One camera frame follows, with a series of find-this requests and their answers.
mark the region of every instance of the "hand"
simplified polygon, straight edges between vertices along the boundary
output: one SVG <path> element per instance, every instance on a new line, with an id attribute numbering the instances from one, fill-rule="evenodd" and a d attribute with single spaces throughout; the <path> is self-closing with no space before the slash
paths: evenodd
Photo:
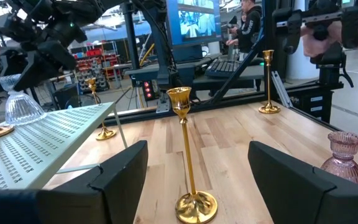
<path id="1" fill-rule="evenodd" d="M 233 27 L 232 29 L 230 29 L 230 33 L 231 34 L 237 34 L 238 29 L 239 29 L 238 27 Z"/>
<path id="2" fill-rule="evenodd" d="M 329 36 L 325 40 L 316 40 L 313 37 L 313 29 L 302 27 L 301 36 L 303 37 L 303 53 L 308 57 L 315 57 L 325 53 L 331 44 L 341 42 L 342 24 L 341 22 L 333 22 L 328 27 Z"/>
<path id="3" fill-rule="evenodd" d="M 238 39 L 226 41 L 226 45 L 228 45 L 228 46 L 230 46 L 230 45 L 238 45 L 238 44 L 239 44 L 239 40 L 238 40 Z"/>

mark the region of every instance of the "white pillar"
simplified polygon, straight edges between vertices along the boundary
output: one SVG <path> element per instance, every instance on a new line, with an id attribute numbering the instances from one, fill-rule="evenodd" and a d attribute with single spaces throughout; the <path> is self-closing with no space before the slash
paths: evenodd
<path id="1" fill-rule="evenodd" d="M 304 11 L 305 0 L 295 0 L 294 9 Z M 302 80 L 317 78 L 318 76 L 319 70 L 316 69 L 316 65 L 310 63 L 310 58 L 303 55 L 303 41 L 301 38 L 296 52 L 288 56 L 286 78 Z"/>
<path id="2" fill-rule="evenodd" d="M 219 41 L 215 41 L 212 43 L 208 43 L 208 49 L 210 54 L 218 54 L 221 53 L 221 48 L 219 46 Z"/>

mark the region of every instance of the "black stand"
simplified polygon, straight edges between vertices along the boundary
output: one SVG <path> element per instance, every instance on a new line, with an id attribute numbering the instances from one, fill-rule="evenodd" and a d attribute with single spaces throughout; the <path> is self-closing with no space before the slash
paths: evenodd
<path id="1" fill-rule="evenodd" d="M 5 42 L 5 40 L 4 40 L 4 36 L 2 36 L 2 35 L 0 34 L 0 38 L 1 38 L 1 44 L 2 44 L 2 46 L 3 46 L 3 47 L 6 47 L 6 42 Z"/>
<path id="2" fill-rule="evenodd" d="M 137 54 L 134 21 L 132 19 L 134 7 L 132 3 L 122 3 L 121 7 L 125 19 L 125 26 L 127 28 L 128 48 L 132 61 L 132 69 L 139 69 L 139 56 Z"/>
<path id="3" fill-rule="evenodd" d="M 38 100 L 38 96 L 37 96 L 37 94 L 35 92 L 34 87 L 30 87 L 30 92 L 31 92 L 31 95 L 32 95 L 33 99 L 35 100 L 35 102 L 37 102 L 41 106 L 40 101 Z"/>

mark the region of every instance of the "robot workstation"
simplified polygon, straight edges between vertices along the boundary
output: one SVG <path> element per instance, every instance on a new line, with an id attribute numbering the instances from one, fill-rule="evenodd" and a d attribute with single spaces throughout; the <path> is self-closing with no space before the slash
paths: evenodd
<path id="1" fill-rule="evenodd" d="M 295 100 L 308 96 L 319 107 L 313 99 L 348 85 L 340 76 L 353 86 L 343 47 L 358 47 L 358 1 L 310 0 L 302 11 L 293 1 L 263 0 L 260 31 L 242 61 L 201 49 L 223 39 L 218 0 L 6 2 L 12 10 L 0 16 L 0 34 L 20 47 L 1 52 L 0 83 L 17 116 L 0 124 L 1 224 L 358 224 L 358 136 L 332 126 L 329 111 L 309 113 Z M 149 85 L 158 89 L 158 105 L 117 112 L 118 100 L 101 100 L 90 78 L 93 105 L 40 112 L 22 90 L 74 70 L 67 48 L 118 5 L 132 59 L 125 75 L 145 97 Z M 154 65 L 139 60 L 135 12 L 150 25 Z M 282 59 L 296 52 L 301 27 L 324 40 L 336 21 L 342 44 L 310 59 L 318 82 L 284 86 Z M 19 56 L 25 63 L 16 72 L 11 59 Z M 258 91 L 230 94 L 249 82 Z"/>

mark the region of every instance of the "glass vase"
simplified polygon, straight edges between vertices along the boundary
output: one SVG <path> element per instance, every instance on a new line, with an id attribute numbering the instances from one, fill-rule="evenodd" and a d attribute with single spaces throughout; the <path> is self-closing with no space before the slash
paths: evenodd
<path id="1" fill-rule="evenodd" d="M 358 184 L 358 165 L 353 160 L 358 152 L 358 135 L 337 131 L 328 134 L 328 139 L 333 156 L 321 168 Z"/>
<path id="2" fill-rule="evenodd" d="M 29 95 L 13 90 L 19 78 L 20 74 L 0 77 L 1 86 L 9 94 L 5 104 L 5 123 L 11 126 L 29 124 L 47 115 Z"/>

